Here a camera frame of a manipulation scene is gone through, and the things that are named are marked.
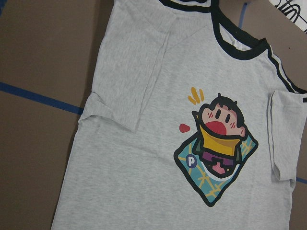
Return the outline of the grey cartoon print t-shirt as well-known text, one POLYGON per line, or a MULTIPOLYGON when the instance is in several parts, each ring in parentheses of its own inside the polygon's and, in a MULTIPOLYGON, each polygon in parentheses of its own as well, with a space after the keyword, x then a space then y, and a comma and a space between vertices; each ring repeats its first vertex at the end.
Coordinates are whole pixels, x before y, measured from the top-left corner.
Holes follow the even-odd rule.
POLYGON ((216 0, 117 0, 54 230, 286 230, 307 92, 216 0))

